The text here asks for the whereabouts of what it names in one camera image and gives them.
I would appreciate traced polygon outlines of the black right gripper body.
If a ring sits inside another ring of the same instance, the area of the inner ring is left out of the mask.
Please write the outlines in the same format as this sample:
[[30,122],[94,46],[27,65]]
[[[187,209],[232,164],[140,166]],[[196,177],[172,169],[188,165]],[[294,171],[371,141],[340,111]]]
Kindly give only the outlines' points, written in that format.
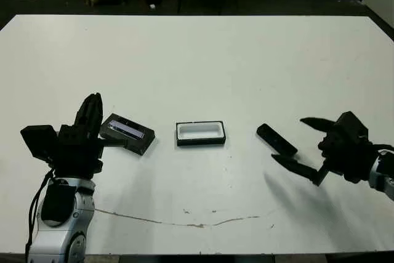
[[318,144],[324,158],[316,176],[319,186],[329,172],[343,176],[354,184],[368,180],[378,149],[368,139],[368,129],[362,123],[335,123]]

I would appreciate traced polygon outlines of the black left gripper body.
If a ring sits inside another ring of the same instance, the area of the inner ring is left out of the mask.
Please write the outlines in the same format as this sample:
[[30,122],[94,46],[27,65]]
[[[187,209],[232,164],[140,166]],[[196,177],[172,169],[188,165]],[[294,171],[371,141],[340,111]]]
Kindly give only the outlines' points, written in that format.
[[102,171],[101,161],[105,147],[126,147],[124,139],[101,139],[100,127],[62,125],[54,156],[55,177],[72,177],[90,180]]

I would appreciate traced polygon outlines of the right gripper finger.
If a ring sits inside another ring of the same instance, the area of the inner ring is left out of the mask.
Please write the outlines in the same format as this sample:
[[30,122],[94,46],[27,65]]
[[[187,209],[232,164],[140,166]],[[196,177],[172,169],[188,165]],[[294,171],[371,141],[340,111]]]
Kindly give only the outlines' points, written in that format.
[[315,185],[317,184],[316,176],[318,171],[316,169],[301,164],[297,160],[288,156],[272,154],[271,157],[288,171],[310,180]]
[[310,126],[311,128],[317,131],[326,134],[333,129],[334,124],[336,123],[335,121],[331,121],[329,119],[315,118],[315,117],[301,118],[300,122],[306,124],[307,126]]

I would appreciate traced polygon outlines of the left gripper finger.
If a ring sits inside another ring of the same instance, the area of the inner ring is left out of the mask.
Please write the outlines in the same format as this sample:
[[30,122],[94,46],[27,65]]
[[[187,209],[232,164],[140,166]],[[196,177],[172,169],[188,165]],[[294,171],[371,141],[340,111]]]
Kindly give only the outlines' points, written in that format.
[[89,139],[96,139],[99,134],[103,119],[103,104],[100,93],[95,93],[89,96],[87,106],[87,131],[89,132]]
[[76,114],[75,128],[85,136],[90,135],[90,114],[92,112],[92,94],[87,96]]

